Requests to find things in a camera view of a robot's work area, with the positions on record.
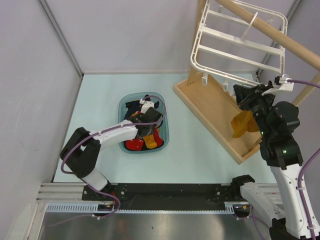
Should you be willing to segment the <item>mustard yellow sock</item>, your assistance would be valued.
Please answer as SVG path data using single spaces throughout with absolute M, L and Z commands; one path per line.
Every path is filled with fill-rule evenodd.
M 231 120 L 231 126 L 233 129 L 232 138 L 240 138 L 248 130 L 248 123 L 253 118 L 250 111 L 241 111 Z
M 144 136 L 143 140 L 148 149 L 155 149 L 158 146 L 153 134 Z
M 256 133 L 256 132 L 260 131 L 254 118 L 250 118 L 248 120 L 246 126 L 247 126 L 247 130 L 246 131 L 249 132 L 249 133 Z

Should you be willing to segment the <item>white plastic clip hanger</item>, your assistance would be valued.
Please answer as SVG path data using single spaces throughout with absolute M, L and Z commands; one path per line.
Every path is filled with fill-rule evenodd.
M 224 59 L 237 61 L 241 64 L 250 65 L 257 68 L 258 70 L 272 71 L 277 74 L 283 74 L 285 72 L 285 51 L 286 49 L 283 46 L 276 46 L 276 43 L 268 46 L 266 44 L 258 43 L 256 41 L 248 40 L 248 33 L 250 29 L 253 28 L 253 22 L 257 19 L 259 14 L 267 14 L 269 19 L 267 24 L 270 24 L 273 21 L 273 18 L 278 18 L 280 20 L 279 32 L 282 34 L 287 34 L 288 28 L 288 19 L 280 12 L 269 10 L 266 8 L 258 7 L 253 4 L 245 3 L 239 0 L 235 0 L 234 3 L 240 7 L 243 7 L 246 10 L 253 11 L 253 17 L 247 23 L 246 21 L 240 19 L 237 16 L 231 16 L 225 13 L 222 13 L 223 6 L 220 5 L 218 10 L 210 9 L 210 1 L 206 0 L 203 2 L 201 10 L 198 11 L 197 19 L 197 30 L 195 31 L 195 40 L 192 47 L 192 52 L 190 56 L 191 66 L 200 73 L 201 81 L 204 86 L 208 85 L 209 76 L 219 76 L 225 79 L 225 82 L 222 84 L 222 88 L 226 91 L 228 89 L 228 81 L 233 81 L 238 84 L 243 84 L 246 86 L 255 86 L 256 82 L 249 80 L 240 76 L 236 76 L 226 71 L 219 70 L 217 67 L 210 67 L 207 64 L 202 64 L 198 62 L 200 56 L 200 51 L 209 53 L 214 56 L 222 57 Z M 237 24 L 240 27 L 245 27 L 241 36 L 238 37 L 234 34 L 229 34 L 223 31 L 219 31 L 212 27 L 209 27 L 208 17 L 214 17 L 219 21 L 227 21 L 230 24 Z M 274 67 L 267 65 L 267 61 L 264 60 L 262 63 L 251 60 L 247 56 L 242 57 L 238 54 L 228 53 L 226 50 L 219 50 L 217 47 L 210 47 L 208 45 L 203 45 L 203 37 L 211 37 L 215 40 L 220 40 L 224 43 L 231 44 L 232 46 L 244 47 L 249 50 L 260 51 L 268 56 L 275 56 L 279 60 L 279 66 Z

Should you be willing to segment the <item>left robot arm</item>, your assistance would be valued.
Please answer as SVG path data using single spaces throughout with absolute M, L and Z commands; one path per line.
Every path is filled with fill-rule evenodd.
M 108 179 L 96 167 L 100 152 L 113 144 L 151 135 L 163 119 L 161 112 L 149 107 L 146 112 L 100 131 L 92 132 L 79 127 L 60 152 L 61 170 L 74 174 L 93 188 L 93 194 L 98 199 L 105 200 L 110 196 L 111 188 Z

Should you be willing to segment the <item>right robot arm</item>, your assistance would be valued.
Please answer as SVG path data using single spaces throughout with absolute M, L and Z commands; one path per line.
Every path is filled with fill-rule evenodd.
M 318 240 L 320 224 L 310 203 L 304 182 L 300 147 L 293 137 L 300 125 L 299 109 L 287 101 L 274 103 L 270 85 L 233 86 L 238 107 L 250 111 L 261 133 L 260 154 L 276 180 L 283 208 L 279 208 L 253 182 L 237 183 L 231 196 L 247 200 L 251 211 L 257 212 L 269 229 L 273 240 Z

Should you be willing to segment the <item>wooden hanger stand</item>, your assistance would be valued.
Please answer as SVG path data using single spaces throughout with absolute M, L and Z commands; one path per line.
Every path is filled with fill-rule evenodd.
M 197 4 L 194 39 L 199 22 L 197 15 L 202 9 L 204 1 L 200 0 Z M 237 16 L 247 23 L 254 16 L 252 10 L 238 6 L 234 0 L 221 0 L 219 5 L 230 11 L 228 15 Z M 284 47 L 285 52 L 290 51 L 313 68 L 319 69 L 320 58 L 317 54 L 297 43 L 287 34 L 280 33 L 278 18 L 274 17 L 270 24 L 267 24 L 268 19 L 267 14 L 258 14 L 257 19 L 253 22 L 253 28 L 278 43 L 279 47 Z M 227 153 L 238 164 L 241 164 L 259 151 L 260 134 L 246 133 L 240 138 L 232 138 L 231 121 L 240 112 L 240 109 L 235 98 L 229 92 L 228 86 L 227 90 L 223 89 L 224 82 L 224 78 L 213 75 L 208 77 L 208 84 L 204 86 L 201 73 L 190 66 L 188 78 L 177 83 L 173 90 Z

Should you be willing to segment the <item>blue plastic sock basin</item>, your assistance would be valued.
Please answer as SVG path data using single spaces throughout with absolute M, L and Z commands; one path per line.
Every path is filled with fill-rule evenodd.
M 118 121 L 121 122 L 128 117 L 140 113 L 142 105 L 140 100 L 152 101 L 154 108 L 159 112 L 164 112 L 164 98 L 156 92 L 137 92 L 124 96 L 118 105 Z M 163 149 L 169 142 L 168 119 L 156 125 L 152 135 L 142 138 L 135 138 L 119 143 L 121 150 L 128 154 L 143 154 L 156 152 Z

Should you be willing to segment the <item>red sock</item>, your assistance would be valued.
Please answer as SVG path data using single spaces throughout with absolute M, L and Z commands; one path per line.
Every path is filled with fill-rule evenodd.
M 157 143 L 157 147 L 154 149 L 157 149 L 164 144 L 164 140 L 160 138 L 157 129 L 154 131 L 153 136 L 154 136 L 154 140 Z M 127 140 L 124 142 L 124 146 L 126 147 L 127 150 L 136 151 L 136 152 L 154 150 L 154 149 L 148 149 L 146 147 L 146 144 L 143 138 L 134 138 L 131 140 Z

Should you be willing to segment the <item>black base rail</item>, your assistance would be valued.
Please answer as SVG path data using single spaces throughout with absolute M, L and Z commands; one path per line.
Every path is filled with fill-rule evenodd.
M 220 183 L 110 183 L 101 191 L 131 211 L 215 211 L 243 200 L 239 190 Z

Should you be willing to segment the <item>aluminium frame post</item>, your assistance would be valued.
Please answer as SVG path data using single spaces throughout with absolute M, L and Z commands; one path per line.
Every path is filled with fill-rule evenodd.
M 46 0 L 37 0 L 41 10 L 43 11 L 46 19 L 48 20 L 54 34 L 56 35 L 60 45 L 62 46 L 63 51 L 65 52 L 67 58 L 70 60 L 71 65 L 73 66 L 74 70 L 76 71 L 79 78 L 82 80 L 84 77 L 84 73 L 81 70 L 81 67 L 70 47 L 56 17 L 54 16 L 53 11 L 51 10 L 48 2 Z

